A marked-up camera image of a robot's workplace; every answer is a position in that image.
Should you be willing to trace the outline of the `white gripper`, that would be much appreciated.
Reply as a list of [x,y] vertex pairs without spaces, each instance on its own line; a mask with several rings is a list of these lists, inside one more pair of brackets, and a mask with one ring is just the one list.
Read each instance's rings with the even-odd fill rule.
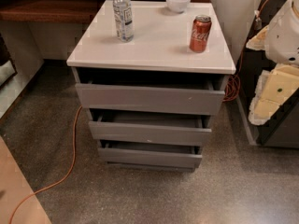
[[264,125],[299,89],[298,13],[299,0],[287,0],[269,26],[246,44],[252,50],[264,50],[265,45],[266,57],[277,63],[272,71],[263,70],[258,78],[249,106],[249,122],[253,125]]

